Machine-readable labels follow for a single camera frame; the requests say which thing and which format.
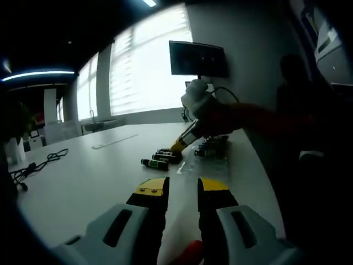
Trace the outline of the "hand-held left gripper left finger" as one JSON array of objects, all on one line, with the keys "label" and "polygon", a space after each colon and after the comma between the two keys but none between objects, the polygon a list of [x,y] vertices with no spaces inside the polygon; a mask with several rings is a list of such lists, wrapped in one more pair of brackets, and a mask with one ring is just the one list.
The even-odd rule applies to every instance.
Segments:
[{"label": "hand-held left gripper left finger", "polygon": [[168,209],[169,177],[138,185],[77,235],[53,248],[62,264],[156,264]]}]

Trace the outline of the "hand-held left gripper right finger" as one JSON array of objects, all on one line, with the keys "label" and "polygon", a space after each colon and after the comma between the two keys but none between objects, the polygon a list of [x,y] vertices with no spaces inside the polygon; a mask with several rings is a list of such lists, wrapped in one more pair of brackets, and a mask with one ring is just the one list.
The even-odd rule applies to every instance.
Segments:
[{"label": "hand-held left gripper right finger", "polygon": [[197,204],[205,264],[304,264],[304,253],[222,182],[199,178]]}]

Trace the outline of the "person's right hand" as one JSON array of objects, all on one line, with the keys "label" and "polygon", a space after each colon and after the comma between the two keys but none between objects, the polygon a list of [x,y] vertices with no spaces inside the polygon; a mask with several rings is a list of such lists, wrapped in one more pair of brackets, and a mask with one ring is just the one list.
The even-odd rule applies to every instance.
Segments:
[{"label": "person's right hand", "polygon": [[227,135],[241,129],[244,120],[239,113],[239,103],[219,104],[200,121],[203,137]]}]

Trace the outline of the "person's left hand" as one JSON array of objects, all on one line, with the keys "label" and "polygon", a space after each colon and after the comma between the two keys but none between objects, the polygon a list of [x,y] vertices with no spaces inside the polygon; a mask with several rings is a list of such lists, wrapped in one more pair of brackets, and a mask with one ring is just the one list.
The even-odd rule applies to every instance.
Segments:
[{"label": "person's left hand", "polygon": [[191,241],[175,260],[175,264],[200,264],[204,258],[204,245],[200,240]]}]

